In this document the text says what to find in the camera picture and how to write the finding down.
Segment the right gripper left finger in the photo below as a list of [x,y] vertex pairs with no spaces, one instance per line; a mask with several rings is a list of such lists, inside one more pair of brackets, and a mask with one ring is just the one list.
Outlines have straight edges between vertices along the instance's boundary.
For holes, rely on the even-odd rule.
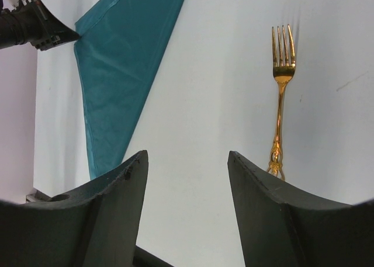
[[147,175],[142,150],[49,200],[1,202],[1,265],[131,266]]

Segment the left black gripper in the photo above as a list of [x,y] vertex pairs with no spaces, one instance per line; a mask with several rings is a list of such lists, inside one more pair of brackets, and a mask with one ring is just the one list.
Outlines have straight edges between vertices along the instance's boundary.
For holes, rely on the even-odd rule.
[[58,20],[41,0],[18,2],[19,6],[11,11],[4,8],[1,0],[1,48],[30,43],[38,50],[49,50],[81,37]]

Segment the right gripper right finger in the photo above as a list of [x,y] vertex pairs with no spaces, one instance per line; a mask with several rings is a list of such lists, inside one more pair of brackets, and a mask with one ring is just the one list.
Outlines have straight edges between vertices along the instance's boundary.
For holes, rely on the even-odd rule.
[[303,191],[236,151],[228,174],[247,266],[372,266],[373,201]]

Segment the teal cloth napkin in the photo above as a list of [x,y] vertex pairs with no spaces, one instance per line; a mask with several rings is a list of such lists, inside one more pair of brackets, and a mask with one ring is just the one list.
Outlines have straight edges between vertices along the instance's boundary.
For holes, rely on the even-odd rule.
[[99,0],[75,24],[91,179],[122,163],[183,2]]

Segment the gold ornate fork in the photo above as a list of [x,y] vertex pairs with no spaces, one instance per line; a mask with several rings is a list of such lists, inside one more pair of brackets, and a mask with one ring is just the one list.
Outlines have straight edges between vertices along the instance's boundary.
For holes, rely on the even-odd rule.
[[275,134],[266,171],[284,181],[282,144],[284,96],[286,87],[296,72],[295,43],[289,25],[272,28],[272,64],[273,78],[278,86],[278,105]]

